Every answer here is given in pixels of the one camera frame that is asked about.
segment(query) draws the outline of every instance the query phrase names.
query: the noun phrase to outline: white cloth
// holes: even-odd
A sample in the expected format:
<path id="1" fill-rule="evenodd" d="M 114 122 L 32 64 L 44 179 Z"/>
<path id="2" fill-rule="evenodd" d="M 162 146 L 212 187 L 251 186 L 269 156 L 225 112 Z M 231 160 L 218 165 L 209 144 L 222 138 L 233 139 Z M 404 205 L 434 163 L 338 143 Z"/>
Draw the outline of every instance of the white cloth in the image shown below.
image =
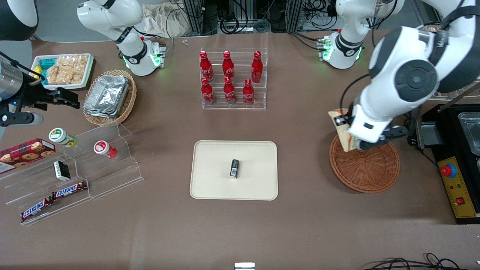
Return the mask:
<path id="1" fill-rule="evenodd" d="M 189 34 L 192 30 L 187 21 L 188 15 L 183 9 L 176 10 L 178 8 L 177 5 L 170 2 L 143 4 L 144 32 L 152 35 L 161 34 L 164 37 L 183 37 Z"/>

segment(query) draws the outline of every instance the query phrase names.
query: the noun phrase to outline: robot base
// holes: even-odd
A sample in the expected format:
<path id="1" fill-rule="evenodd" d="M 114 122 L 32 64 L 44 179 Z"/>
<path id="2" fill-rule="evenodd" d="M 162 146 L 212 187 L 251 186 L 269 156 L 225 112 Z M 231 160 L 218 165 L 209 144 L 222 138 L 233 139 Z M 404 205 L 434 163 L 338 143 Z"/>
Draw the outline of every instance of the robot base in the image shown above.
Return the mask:
<path id="1" fill-rule="evenodd" d="M 352 50 L 353 54 L 351 56 L 345 56 L 336 45 L 335 39 L 338 34 L 338 32 L 335 32 L 329 36 L 325 36 L 322 43 L 317 41 L 317 48 L 322 49 L 322 51 L 318 52 L 318 56 L 320 57 L 320 61 L 325 61 L 335 68 L 347 69 L 353 66 L 353 63 L 358 60 L 361 48 L 357 52 Z"/>
<path id="2" fill-rule="evenodd" d="M 126 61 L 127 67 L 137 76 L 147 76 L 155 69 L 163 67 L 165 63 L 165 46 L 159 46 L 148 39 L 144 40 L 147 45 L 147 54 L 140 60 L 138 64 L 131 64 Z"/>

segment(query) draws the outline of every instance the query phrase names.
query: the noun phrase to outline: coca-cola bottle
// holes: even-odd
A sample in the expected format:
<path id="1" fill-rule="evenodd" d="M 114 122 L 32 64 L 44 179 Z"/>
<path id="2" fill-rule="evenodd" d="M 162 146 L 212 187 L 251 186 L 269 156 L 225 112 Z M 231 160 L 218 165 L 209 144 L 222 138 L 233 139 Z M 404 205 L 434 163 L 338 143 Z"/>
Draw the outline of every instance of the coca-cola bottle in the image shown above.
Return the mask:
<path id="1" fill-rule="evenodd" d="M 253 104 L 253 86 L 250 79 L 245 79 L 245 86 L 243 87 L 243 103 L 247 105 Z"/>
<path id="2" fill-rule="evenodd" d="M 260 51 L 256 51 L 253 54 L 253 62 L 252 62 L 252 81 L 255 84 L 260 83 L 260 80 L 262 79 L 262 72 L 264 70 L 264 64 L 262 63 L 262 60 L 260 59 L 262 54 Z"/>
<path id="3" fill-rule="evenodd" d="M 202 95 L 207 105 L 213 105 L 215 103 L 215 95 L 212 86 L 208 83 L 208 79 L 205 77 L 202 78 Z"/>
<path id="4" fill-rule="evenodd" d="M 209 82 L 213 81 L 213 68 L 212 63 L 207 57 L 207 53 L 202 50 L 200 52 L 200 68 L 202 69 L 202 74 Z"/>
<path id="5" fill-rule="evenodd" d="M 225 77 L 229 77 L 232 80 L 232 83 L 235 82 L 235 67 L 233 64 L 232 59 L 230 58 L 230 52 L 224 51 L 223 52 L 223 75 Z"/>
<path id="6" fill-rule="evenodd" d="M 225 77 L 223 92 L 225 92 L 225 99 L 227 100 L 228 105 L 233 105 L 237 102 L 237 98 L 235 97 L 235 87 L 233 86 L 230 77 Z"/>

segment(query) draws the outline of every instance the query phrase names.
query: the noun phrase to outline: yellow control panel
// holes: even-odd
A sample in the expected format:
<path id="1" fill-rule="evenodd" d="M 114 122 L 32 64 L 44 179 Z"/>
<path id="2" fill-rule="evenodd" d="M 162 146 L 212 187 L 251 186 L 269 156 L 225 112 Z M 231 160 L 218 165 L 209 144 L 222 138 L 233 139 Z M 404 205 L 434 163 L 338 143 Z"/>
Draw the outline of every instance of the yellow control panel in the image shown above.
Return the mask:
<path id="1" fill-rule="evenodd" d="M 458 219 L 476 217 L 477 213 L 465 187 L 456 158 L 451 157 L 438 162 L 438 168 L 440 168 L 440 174 L 455 217 Z"/>

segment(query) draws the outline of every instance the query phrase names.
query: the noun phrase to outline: aluminum foil container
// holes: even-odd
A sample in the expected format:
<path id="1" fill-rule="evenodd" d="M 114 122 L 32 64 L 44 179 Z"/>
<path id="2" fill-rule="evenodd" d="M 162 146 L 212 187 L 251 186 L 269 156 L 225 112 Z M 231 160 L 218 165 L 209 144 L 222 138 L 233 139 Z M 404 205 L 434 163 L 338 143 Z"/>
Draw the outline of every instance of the aluminum foil container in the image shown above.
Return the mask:
<path id="1" fill-rule="evenodd" d="M 85 101 L 85 112 L 99 117 L 117 117 L 127 93 L 128 83 L 128 78 L 124 76 L 101 76 Z"/>

